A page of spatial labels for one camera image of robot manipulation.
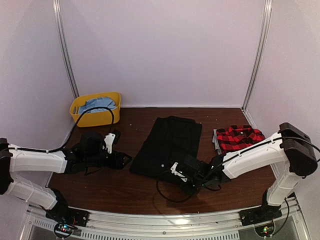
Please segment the black long sleeve shirt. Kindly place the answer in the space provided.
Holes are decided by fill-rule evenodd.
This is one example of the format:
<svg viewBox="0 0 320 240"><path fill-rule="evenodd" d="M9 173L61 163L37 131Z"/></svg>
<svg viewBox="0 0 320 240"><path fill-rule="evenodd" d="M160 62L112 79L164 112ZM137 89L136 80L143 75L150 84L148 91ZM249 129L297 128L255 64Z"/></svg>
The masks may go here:
<svg viewBox="0 0 320 240"><path fill-rule="evenodd" d="M197 157L202 125L193 119L169 116L158 117L129 171L178 185L182 180L166 172L185 156Z"/></svg>

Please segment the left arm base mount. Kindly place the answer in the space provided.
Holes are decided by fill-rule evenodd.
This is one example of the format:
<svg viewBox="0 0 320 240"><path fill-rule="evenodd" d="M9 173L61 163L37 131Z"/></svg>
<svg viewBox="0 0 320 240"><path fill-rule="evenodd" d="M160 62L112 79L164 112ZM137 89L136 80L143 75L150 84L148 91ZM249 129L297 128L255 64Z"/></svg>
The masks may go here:
<svg viewBox="0 0 320 240"><path fill-rule="evenodd" d="M86 227L89 212L86 210L70 208L67 200L59 190L54 188L51 188L51 190L56 196L57 203L52 209L45 209L41 207L46 212L45 216L60 224Z"/></svg>

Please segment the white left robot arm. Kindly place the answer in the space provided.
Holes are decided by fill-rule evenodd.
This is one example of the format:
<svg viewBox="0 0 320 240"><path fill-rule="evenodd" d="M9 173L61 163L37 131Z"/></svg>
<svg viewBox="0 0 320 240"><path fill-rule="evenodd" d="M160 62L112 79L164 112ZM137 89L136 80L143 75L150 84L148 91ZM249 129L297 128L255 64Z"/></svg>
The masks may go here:
<svg viewBox="0 0 320 240"><path fill-rule="evenodd" d="M6 138L0 140L0 193L13 195L26 202L34 203L46 210L61 222L72 218L72 211L56 190L41 187L21 176L19 172L52 172L57 174L89 175L89 168L108 167L123 169L132 157L113 150L115 135L89 137L72 148L53 150L31 149L9 144Z"/></svg>

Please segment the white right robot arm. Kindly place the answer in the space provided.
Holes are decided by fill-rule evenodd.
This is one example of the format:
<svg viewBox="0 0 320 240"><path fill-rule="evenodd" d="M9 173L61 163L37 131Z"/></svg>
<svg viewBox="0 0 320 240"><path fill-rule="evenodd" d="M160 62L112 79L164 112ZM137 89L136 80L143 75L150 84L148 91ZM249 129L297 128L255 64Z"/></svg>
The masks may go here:
<svg viewBox="0 0 320 240"><path fill-rule="evenodd" d="M181 162L175 162L170 171L192 188L215 188L247 172L284 163L284 171L266 191L266 202L256 210L258 219L266 221L301 179L317 170L315 150L308 135L284 122L278 132L252 146L215 156L210 163L188 155Z"/></svg>

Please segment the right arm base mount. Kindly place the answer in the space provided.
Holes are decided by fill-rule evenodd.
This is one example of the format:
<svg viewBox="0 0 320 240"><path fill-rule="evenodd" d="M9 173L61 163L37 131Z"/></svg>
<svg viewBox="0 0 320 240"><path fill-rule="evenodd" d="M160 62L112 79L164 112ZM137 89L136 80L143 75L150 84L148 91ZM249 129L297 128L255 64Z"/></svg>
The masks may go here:
<svg viewBox="0 0 320 240"><path fill-rule="evenodd" d="M238 214L242 226L249 226L281 217L282 212L280 208L281 205L270 205L267 202L267 198L264 197L260 206L241 210Z"/></svg>

